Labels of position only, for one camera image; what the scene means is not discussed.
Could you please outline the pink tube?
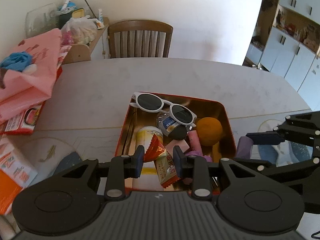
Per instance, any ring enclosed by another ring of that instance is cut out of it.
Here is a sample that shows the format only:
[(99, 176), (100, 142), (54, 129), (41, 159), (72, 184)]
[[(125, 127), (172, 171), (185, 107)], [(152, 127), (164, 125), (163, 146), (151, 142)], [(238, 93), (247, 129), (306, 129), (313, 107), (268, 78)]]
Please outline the pink tube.
[(199, 152), (201, 155), (203, 155), (202, 147), (201, 147), (200, 140), (199, 140), (199, 137), (197, 135), (197, 132), (195, 130), (189, 131), (187, 133), (187, 135), (188, 135), (188, 138), (189, 138), (191, 150)]

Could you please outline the pink square eraser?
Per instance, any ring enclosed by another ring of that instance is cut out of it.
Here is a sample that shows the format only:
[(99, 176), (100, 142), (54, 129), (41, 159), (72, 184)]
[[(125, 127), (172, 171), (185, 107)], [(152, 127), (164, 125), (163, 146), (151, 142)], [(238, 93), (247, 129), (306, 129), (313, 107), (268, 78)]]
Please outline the pink square eraser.
[(175, 146), (178, 146), (183, 153), (189, 150), (190, 148), (185, 140), (172, 140), (165, 146), (165, 149), (168, 153), (173, 155)]

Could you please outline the red candy wrapper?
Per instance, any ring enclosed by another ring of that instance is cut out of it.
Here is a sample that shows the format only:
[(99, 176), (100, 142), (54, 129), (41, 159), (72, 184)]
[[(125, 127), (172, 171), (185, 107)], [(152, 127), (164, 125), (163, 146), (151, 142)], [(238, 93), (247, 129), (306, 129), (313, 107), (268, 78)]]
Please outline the red candy wrapper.
[(173, 158), (157, 135), (153, 135), (144, 154), (144, 162), (154, 162), (160, 185), (166, 189), (179, 180)]

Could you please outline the orange fruit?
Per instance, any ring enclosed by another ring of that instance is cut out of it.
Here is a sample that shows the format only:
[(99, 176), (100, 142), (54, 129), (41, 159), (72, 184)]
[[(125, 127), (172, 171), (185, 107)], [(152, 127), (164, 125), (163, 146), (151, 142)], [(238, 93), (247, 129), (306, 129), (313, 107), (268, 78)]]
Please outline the orange fruit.
[(201, 145), (213, 146), (221, 140), (223, 136), (223, 127), (221, 122), (216, 118), (202, 118), (196, 125), (196, 131)]

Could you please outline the white yellow bottle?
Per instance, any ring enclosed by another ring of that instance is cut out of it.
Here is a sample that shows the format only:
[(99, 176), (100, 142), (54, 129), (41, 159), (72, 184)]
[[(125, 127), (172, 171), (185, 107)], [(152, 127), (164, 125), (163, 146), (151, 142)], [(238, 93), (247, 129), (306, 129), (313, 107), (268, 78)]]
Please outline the white yellow bottle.
[(144, 147), (144, 162), (156, 160), (164, 153), (163, 133), (154, 126), (144, 126), (136, 134), (136, 148)]

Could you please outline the blue label black pod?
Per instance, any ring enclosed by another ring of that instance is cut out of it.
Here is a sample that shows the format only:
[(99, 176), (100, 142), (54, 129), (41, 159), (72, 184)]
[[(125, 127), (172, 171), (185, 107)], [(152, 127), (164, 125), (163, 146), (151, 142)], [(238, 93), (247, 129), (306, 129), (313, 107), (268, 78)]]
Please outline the blue label black pod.
[(187, 128), (175, 121), (169, 114), (157, 115), (157, 127), (163, 135), (174, 140), (184, 140), (187, 136)]

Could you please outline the white sunglasses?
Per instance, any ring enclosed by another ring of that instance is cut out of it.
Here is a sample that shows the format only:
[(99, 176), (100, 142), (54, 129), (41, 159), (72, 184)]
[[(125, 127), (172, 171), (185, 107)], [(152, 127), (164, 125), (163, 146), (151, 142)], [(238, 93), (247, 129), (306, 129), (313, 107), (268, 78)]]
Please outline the white sunglasses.
[(139, 108), (148, 113), (168, 114), (180, 125), (196, 127), (197, 115), (187, 107), (162, 99), (147, 92), (134, 92), (130, 106)]

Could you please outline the purple spiky toy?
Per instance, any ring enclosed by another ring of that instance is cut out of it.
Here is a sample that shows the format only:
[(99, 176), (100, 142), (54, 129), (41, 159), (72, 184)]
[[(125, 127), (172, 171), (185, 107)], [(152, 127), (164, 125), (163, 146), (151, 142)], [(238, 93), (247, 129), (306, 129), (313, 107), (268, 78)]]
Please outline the purple spiky toy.
[[(209, 162), (209, 163), (213, 162), (213, 160), (212, 160), (210, 155), (204, 155), (200, 151), (190, 151), (190, 152), (186, 153), (185, 156), (187, 156), (187, 157), (199, 156), (199, 157), (203, 157), (204, 159), (206, 159), (206, 161)], [(185, 185), (190, 185), (193, 182), (193, 180), (191, 178), (186, 178), (186, 179), (183, 180), (183, 182), (185, 183)]]

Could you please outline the red tin box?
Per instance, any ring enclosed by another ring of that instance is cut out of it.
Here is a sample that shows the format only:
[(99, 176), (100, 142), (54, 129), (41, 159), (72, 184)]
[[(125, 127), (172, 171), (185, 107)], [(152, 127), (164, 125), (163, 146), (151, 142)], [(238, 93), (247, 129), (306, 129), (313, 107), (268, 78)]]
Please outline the red tin box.
[[(157, 94), (160, 98), (178, 103), (190, 109), (197, 115), (196, 121), (202, 118), (215, 118), (219, 120), (222, 126), (221, 139), (214, 146), (202, 146), (202, 153), (210, 156), (213, 161), (218, 162), (218, 158), (233, 158), (236, 155), (236, 145), (232, 134), (229, 118), (224, 105), (217, 101), (197, 99), (186, 96)], [(140, 129), (144, 127), (158, 127), (160, 113), (148, 113), (139, 108), (128, 107), (124, 126), (118, 140), (116, 156), (133, 155), (136, 148), (136, 137)], [(189, 137), (187, 132), (189, 128), (184, 128), (176, 123), (172, 118), (164, 122), (162, 132), (163, 145), (171, 145), (173, 140), (175, 144), (180, 145), (185, 152), (191, 151)], [(144, 164), (142, 174), (138, 179), (128, 178), (125, 180), (126, 193), (131, 191), (180, 191), (183, 187), (188, 189), (189, 185), (184, 185), (179, 180), (167, 188), (163, 188), (157, 176), (157, 171), (153, 162)]]

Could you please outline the orange white snack bag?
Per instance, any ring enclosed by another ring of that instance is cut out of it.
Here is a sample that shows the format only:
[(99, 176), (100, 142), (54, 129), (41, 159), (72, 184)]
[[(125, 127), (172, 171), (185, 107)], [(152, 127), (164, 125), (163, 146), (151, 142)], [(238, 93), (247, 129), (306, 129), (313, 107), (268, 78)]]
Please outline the orange white snack bag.
[(1, 136), (1, 215), (11, 212), (16, 196), (36, 175), (37, 171), (21, 151), (8, 137)]

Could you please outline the wooden sideboard cabinet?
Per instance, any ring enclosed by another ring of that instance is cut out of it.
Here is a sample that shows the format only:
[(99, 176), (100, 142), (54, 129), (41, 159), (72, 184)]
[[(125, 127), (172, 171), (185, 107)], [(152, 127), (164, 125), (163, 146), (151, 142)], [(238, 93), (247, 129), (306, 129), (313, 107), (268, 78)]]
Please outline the wooden sideboard cabinet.
[(95, 39), (89, 44), (74, 44), (62, 64), (82, 61), (104, 60), (109, 57), (108, 26), (109, 19), (104, 17), (104, 28), (97, 31)]

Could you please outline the wooden chair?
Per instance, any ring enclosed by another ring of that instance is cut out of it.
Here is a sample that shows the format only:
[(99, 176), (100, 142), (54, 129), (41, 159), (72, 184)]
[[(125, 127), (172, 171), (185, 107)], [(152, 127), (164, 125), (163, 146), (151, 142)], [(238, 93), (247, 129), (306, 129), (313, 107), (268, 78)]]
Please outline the wooden chair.
[(153, 20), (127, 20), (108, 27), (109, 57), (168, 57), (173, 27)]

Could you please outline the white plastic bag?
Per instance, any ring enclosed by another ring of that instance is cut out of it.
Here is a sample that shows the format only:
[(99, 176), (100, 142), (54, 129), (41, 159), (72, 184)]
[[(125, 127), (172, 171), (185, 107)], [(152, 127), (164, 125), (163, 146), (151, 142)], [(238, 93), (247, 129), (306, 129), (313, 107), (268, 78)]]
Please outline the white plastic bag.
[(97, 36), (97, 26), (86, 17), (70, 18), (62, 27), (62, 45), (89, 44)]

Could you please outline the blue cloth toy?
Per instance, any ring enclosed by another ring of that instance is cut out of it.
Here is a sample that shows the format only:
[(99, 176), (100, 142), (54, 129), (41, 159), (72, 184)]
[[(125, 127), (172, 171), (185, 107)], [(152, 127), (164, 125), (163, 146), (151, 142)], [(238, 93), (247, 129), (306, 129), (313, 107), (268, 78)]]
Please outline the blue cloth toy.
[(1, 74), (4, 75), (8, 70), (31, 75), (37, 71), (37, 65), (32, 62), (32, 56), (25, 51), (11, 53), (1, 62)]

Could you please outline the green yellow box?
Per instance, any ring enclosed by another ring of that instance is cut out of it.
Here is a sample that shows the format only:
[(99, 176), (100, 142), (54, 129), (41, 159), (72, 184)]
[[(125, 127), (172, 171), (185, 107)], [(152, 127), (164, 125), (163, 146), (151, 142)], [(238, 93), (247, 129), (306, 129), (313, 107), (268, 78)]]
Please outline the green yellow box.
[(58, 28), (62, 29), (63, 26), (68, 22), (71, 18), (81, 18), (85, 16), (85, 10), (84, 8), (80, 8), (71, 12), (68, 12), (66, 14), (59, 15), (59, 24)]

